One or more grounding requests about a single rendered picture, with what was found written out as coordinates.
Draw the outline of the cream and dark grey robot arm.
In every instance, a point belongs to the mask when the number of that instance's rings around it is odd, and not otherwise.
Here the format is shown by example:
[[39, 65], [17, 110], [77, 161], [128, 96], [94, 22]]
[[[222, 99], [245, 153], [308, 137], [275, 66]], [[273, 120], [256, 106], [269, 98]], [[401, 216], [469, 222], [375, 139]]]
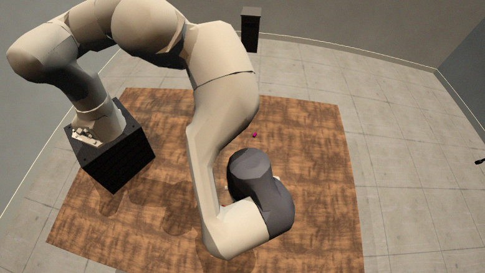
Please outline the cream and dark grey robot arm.
[[76, 111], [72, 138], [100, 148], [126, 126], [98, 73], [78, 65], [88, 51], [118, 44], [157, 67], [186, 69], [195, 104], [186, 154], [206, 249], [230, 261], [291, 229], [291, 194], [257, 148], [229, 158], [225, 190], [235, 203], [219, 205], [213, 164], [260, 104], [255, 71], [230, 24], [190, 23], [166, 0], [86, 0], [70, 10], [22, 35], [6, 57], [17, 75], [65, 93]]

